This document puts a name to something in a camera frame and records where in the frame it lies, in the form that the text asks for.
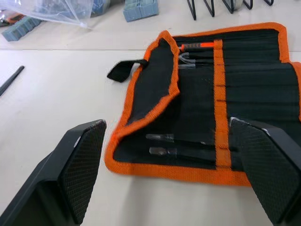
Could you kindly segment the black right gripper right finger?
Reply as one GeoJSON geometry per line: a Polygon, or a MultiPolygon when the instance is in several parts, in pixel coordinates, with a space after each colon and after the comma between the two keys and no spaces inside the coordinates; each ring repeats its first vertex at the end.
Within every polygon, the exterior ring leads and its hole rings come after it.
{"type": "Polygon", "coordinates": [[[237,117],[229,129],[259,202],[275,226],[301,224],[301,147],[281,128],[237,117]]]}

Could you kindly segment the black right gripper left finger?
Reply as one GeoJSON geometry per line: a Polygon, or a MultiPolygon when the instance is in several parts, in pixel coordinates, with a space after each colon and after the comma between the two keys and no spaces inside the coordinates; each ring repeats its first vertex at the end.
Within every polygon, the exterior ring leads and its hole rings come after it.
{"type": "Polygon", "coordinates": [[[106,121],[68,130],[0,217],[2,226],[79,226],[96,182],[106,121]]]}

